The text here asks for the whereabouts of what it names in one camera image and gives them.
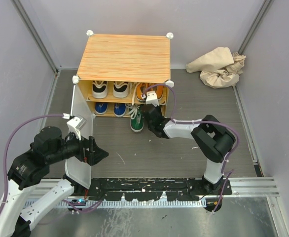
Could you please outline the blue sneaker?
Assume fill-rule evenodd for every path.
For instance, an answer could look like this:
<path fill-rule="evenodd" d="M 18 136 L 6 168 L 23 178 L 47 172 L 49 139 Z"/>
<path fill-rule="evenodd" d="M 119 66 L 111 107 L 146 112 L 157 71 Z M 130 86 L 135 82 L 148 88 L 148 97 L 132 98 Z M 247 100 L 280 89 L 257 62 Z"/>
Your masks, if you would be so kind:
<path fill-rule="evenodd" d="M 108 110 L 107 102 L 96 102 L 95 103 L 95 113 L 98 115 L 104 115 Z"/>
<path fill-rule="evenodd" d="M 126 113 L 126 105 L 124 103 L 115 103 L 113 113 L 116 117 L 123 117 Z"/>

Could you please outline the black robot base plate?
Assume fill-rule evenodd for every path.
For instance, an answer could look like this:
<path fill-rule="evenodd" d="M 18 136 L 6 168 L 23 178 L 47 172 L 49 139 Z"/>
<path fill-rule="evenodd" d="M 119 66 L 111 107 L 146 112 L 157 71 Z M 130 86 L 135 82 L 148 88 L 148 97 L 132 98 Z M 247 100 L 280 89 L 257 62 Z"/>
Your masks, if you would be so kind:
<path fill-rule="evenodd" d="M 189 201 L 221 193 L 232 194 L 229 181 L 221 180 L 211 190 L 198 178 L 93 178 L 87 197 L 89 200 L 158 201 L 165 195 L 167 201 Z"/>

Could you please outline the white translucent cabinet door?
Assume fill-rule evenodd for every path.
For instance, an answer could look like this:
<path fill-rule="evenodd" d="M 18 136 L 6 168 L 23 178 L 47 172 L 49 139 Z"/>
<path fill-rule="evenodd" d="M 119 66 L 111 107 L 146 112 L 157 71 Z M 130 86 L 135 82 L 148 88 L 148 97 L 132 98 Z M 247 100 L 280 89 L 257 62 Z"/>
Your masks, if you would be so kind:
<path fill-rule="evenodd" d="M 89 137 L 93 135 L 94 116 L 78 85 L 73 86 L 71 116 L 73 118 L 67 122 L 67 126 L 78 140 L 79 151 L 66 160 L 65 171 L 67 177 L 88 189 L 91 185 L 92 166 L 84 160 L 88 154 L 84 145 L 89 144 Z"/>

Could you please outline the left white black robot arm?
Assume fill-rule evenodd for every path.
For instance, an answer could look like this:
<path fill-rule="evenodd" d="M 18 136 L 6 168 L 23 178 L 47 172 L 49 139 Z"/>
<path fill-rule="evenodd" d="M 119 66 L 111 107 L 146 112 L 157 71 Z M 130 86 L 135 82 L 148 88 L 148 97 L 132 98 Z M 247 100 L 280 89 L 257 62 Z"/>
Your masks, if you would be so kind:
<path fill-rule="evenodd" d="M 72 132 L 62 138 L 57 127 L 45 127 L 34 137 L 30 149 L 14 159 L 7 174 L 6 193 L 0 201 L 0 237 L 28 237 L 39 221 L 70 195 L 79 196 L 91 185 L 92 166 L 108 156 L 94 137 L 77 138 Z M 25 202 L 50 165 L 66 160 L 66 173 L 32 206 Z"/>

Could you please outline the green sneaker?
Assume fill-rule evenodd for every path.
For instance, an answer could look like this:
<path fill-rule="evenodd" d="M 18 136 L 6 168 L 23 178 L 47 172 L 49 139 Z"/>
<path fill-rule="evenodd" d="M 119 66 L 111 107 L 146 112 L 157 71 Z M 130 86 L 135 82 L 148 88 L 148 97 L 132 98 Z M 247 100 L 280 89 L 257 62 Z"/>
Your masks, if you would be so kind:
<path fill-rule="evenodd" d="M 130 117 L 130 128 L 133 132 L 139 133 L 144 127 L 143 115 L 140 104 L 125 104 L 127 115 Z"/>

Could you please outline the black white sneaker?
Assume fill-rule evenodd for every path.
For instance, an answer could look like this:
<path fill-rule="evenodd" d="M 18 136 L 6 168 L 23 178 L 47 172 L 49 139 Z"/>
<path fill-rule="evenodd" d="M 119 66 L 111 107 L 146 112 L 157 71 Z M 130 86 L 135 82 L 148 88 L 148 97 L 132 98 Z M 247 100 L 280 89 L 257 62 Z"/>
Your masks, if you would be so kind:
<path fill-rule="evenodd" d="M 130 84 L 125 81 L 115 81 L 113 83 L 113 96 L 116 98 L 125 98 L 129 94 Z"/>
<path fill-rule="evenodd" d="M 92 95 L 94 98 L 103 99 L 108 94 L 107 81 L 93 81 L 92 82 Z"/>

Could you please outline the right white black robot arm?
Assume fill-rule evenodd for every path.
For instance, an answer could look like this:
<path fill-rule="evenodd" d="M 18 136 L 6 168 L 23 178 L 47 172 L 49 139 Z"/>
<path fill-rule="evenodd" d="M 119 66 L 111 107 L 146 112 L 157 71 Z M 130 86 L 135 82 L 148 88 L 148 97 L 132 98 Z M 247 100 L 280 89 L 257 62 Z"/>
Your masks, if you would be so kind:
<path fill-rule="evenodd" d="M 152 104 L 141 107 L 148 129 L 159 138 L 185 138 L 196 142 L 207 158 L 202 176 L 203 189 L 213 195 L 220 189 L 224 167 L 229 155 L 238 145 L 239 137 L 232 128 L 220 123 L 214 116 L 207 115 L 199 120 L 176 120 L 162 115 L 159 106 Z"/>

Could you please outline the orange sneaker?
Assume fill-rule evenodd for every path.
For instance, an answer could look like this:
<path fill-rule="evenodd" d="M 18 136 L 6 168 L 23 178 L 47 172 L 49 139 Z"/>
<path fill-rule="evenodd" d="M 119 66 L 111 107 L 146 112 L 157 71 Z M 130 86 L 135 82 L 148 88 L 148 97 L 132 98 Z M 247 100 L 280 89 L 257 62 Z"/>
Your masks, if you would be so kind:
<path fill-rule="evenodd" d="M 135 84 L 132 96 L 132 105 L 135 104 L 135 100 L 144 103 L 146 100 L 145 90 L 149 87 L 148 83 L 138 82 Z"/>
<path fill-rule="evenodd" d="M 152 84 L 150 90 L 156 93 L 158 101 L 162 99 L 164 90 L 162 85 Z"/>

